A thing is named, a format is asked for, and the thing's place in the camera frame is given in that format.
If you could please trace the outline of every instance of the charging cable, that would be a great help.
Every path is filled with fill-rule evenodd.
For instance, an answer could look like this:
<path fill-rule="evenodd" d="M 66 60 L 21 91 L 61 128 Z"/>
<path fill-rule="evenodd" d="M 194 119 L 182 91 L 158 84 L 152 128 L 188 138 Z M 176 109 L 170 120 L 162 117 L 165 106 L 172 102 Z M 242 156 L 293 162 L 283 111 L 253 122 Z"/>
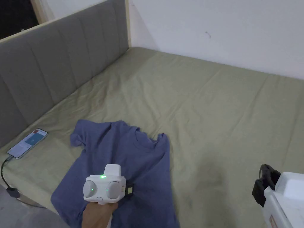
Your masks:
<path fill-rule="evenodd" d="M 45 207 L 36 206 L 36 205 L 29 204 L 29 203 L 26 203 L 26 202 L 23 202 L 23 201 L 19 200 L 19 198 L 20 198 L 20 193 L 18 192 L 18 189 L 12 188 L 12 187 L 6 182 L 6 180 L 4 179 L 4 177 L 3 177 L 3 167 L 4 167 L 4 164 L 5 164 L 6 162 L 10 161 L 12 158 L 13 158 L 13 156 L 9 156 L 7 159 L 4 160 L 4 162 L 3 162 L 2 165 L 1 165 L 1 178 L 2 178 L 2 180 L 4 181 L 4 183 L 5 183 L 6 186 L 7 186 L 7 189 L 6 189 L 7 193 L 8 193 L 11 197 L 18 199 L 18 201 L 20 201 L 21 203 L 24 203 L 24 204 L 26 204 L 26 205 L 28 205 L 28 206 L 31 206 L 31 207 L 39 207 L 39 208 L 45 208 Z"/>

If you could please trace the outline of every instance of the black cable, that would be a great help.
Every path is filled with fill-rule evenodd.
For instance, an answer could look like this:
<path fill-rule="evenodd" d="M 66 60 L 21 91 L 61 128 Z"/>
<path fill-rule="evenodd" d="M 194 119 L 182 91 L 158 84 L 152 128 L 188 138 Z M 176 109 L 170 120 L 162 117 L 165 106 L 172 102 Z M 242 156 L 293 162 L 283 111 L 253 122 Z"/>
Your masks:
<path fill-rule="evenodd" d="M 42 206 L 36 206 L 36 205 L 33 205 L 33 204 L 29 204 L 29 203 L 26 203 L 26 202 L 23 202 L 21 201 L 20 199 L 16 199 L 17 201 L 21 202 L 21 203 L 24 203 L 28 206 L 31 206 L 31 207 L 38 207 L 38 208 L 43 208 L 43 209 L 46 209 L 46 207 L 42 207 Z"/>
<path fill-rule="evenodd" d="M 2 178 L 2 180 L 4 181 L 4 183 L 7 185 L 7 189 L 6 189 L 6 190 L 8 190 L 8 189 L 10 189 L 10 190 L 14 189 L 14 190 L 18 193 L 18 190 L 17 190 L 16 188 L 12 188 L 12 187 L 6 182 L 6 180 L 5 180 L 4 177 L 3 177 L 3 167 L 4 167 L 4 164 L 5 164 L 6 162 L 10 161 L 12 158 L 13 158 L 13 156 L 9 156 L 9 157 L 8 157 L 7 159 L 5 159 L 5 161 L 2 163 L 2 165 L 1 165 L 1 178 Z M 16 198 L 16 200 L 18 200 L 19 202 L 24 203 L 24 204 L 26 204 L 26 205 L 28 205 L 28 206 L 31 206 L 31 207 L 38 207 L 38 208 L 44 208 L 44 209 L 45 209 L 45 207 L 36 206 L 36 205 L 33 205 L 33 204 L 29 204 L 29 203 L 23 202 L 22 200 L 19 200 L 19 199 L 17 199 L 17 198 Z"/>
<path fill-rule="evenodd" d="M 3 167 L 4 167 L 4 164 L 5 164 L 6 162 L 10 161 L 12 158 L 13 158 L 12 156 L 8 157 L 7 159 L 5 159 L 5 161 L 4 161 L 4 162 L 2 163 L 2 165 L 1 165 L 1 178 L 2 178 L 2 180 L 4 181 L 4 183 L 7 185 L 8 188 L 10 188 L 11 186 L 6 182 L 6 180 L 5 180 L 4 177 L 3 177 Z"/>

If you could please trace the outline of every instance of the blue t-shirt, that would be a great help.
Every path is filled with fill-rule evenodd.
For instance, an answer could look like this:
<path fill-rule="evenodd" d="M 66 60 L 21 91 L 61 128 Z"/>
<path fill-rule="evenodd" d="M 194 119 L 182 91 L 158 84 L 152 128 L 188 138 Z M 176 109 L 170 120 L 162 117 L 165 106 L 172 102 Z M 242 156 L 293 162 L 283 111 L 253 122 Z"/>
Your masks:
<path fill-rule="evenodd" d="M 111 227 L 179 227 L 173 207 L 169 174 L 169 140 L 150 139 L 138 127 L 123 121 L 94 123 L 79 120 L 71 134 L 72 146 L 84 146 L 51 202 L 71 227 L 81 227 L 88 204 L 83 185 L 90 174 L 103 174 L 107 164 L 121 165 L 121 174 L 134 184 L 133 196 L 118 202 Z"/>

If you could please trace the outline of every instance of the upholstered headboard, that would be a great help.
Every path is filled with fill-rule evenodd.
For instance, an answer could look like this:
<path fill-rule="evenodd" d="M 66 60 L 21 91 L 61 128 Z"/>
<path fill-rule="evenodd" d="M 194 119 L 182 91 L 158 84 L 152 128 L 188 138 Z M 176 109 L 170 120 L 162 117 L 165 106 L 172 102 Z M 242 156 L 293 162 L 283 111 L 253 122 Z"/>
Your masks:
<path fill-rule="evenodd" d="M 0 147 L 127 49 L 124 0 L 0 41 Z"/>

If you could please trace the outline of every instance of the phone screen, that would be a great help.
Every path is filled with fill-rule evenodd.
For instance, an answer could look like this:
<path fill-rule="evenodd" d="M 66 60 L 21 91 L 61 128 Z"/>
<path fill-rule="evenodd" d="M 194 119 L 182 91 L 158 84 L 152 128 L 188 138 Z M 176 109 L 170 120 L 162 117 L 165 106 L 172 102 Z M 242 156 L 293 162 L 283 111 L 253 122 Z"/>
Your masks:
<path fill-rule="evenodd" d="M 36 129 L 24 139 L 22 139 L 19 143 L 14 145 L 7 152 L 9 155 L 12 155 L 15 158 L 21 157 L 25 152 L 35 146 L 39 141 L 41 141 L 47 135 L 46 131 L 41 129 Z"/>

